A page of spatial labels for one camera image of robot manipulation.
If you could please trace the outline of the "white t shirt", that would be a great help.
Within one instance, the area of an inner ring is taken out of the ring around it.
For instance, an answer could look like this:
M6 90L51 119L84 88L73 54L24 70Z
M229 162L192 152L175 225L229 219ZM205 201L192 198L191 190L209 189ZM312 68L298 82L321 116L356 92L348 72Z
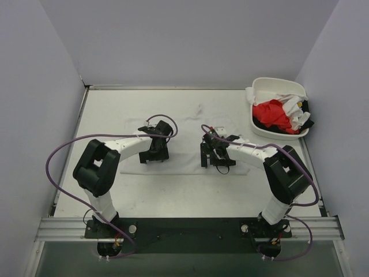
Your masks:
M205 112L198 106L193 115L174 118L179 127L179 133L168 143L170 158L163 162L148 162L141 164L139 157L134 155L119 164L121 174L133 175L247 175L250 171L245 163L238 163L230 167L215 167L211 164L207 168L201 167L200 144L205 134L201 125L223 127L227 134L240 134L234 121L227 114Z

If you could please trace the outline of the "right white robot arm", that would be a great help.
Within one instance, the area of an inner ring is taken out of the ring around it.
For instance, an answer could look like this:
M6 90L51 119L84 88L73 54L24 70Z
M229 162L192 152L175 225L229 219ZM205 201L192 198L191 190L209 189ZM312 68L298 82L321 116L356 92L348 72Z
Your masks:
M230 168L238 162L263 170L272 198L260 217L273 226L288 213L295 200L312 185L312 176L293 147L259 147L236 135L220 136L211 129L202 137L201 166Z

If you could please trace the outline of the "white plastic laundry basket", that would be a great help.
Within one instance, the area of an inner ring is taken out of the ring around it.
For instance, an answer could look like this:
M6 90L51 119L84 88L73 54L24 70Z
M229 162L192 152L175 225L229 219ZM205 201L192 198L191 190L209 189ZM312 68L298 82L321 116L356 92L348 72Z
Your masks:
M288 80L279 78L259 77L253 81L251 87L247 87L246 99L250 104L250 128L251 130L262 137L276 140L297 140L304 137L309 128L302 130L299 134L282 134L276 133L258 127L252 119L252 106L272 100L274 96L298 96L302 100L308 100L305 89L302 85Z

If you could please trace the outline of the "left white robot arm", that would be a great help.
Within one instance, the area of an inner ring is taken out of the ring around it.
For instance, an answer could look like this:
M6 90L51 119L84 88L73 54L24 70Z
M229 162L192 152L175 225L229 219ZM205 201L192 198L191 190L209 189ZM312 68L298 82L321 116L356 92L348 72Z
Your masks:
M118 232L119 214L115 209L110 189L112 188L119 164L138 155L139 162L163 162L169 159L168 142L178 134L178 126L166 121L138 128L128 137L102 142L91 140L82 153L73 171L73 178L86 193L99 221L97 229L105 237L113 237Z

